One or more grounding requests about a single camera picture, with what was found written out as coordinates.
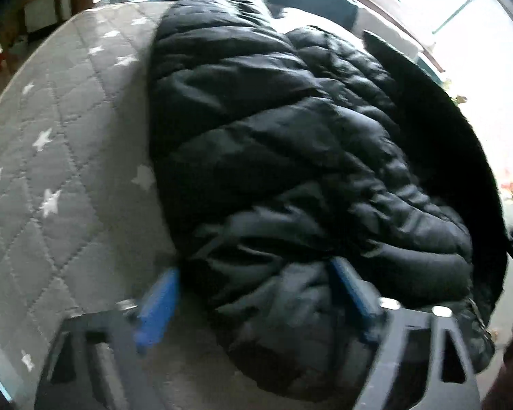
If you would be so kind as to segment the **black puffer jacket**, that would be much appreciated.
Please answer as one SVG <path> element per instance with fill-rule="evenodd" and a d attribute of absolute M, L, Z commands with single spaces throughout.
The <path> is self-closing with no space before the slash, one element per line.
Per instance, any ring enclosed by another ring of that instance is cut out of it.
<path fill-rule="evenodd" d="M 371 350 L 332 261 L 408 308 L 449 307 L 475 372 L 507 265 L 468 120 L 377 36 L 280 32 L 262 0 L 179 0 L 148 69 L 149 154 L 181 279 L 233 364 L 308 401 Z"/>

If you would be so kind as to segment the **grey star quilted bedspread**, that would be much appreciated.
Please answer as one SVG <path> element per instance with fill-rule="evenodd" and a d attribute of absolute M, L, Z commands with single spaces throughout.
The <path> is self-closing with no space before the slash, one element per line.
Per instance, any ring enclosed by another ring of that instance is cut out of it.
<path fill-rule="evenodd" d="M 169 9 L 78 14 L 0 97 L 0 382 L 20 409 L 66 314 L 142 293 L 195 229 L 281 205 L 285 175 L 272 168 L 153 173 L 147 72 Z"/>

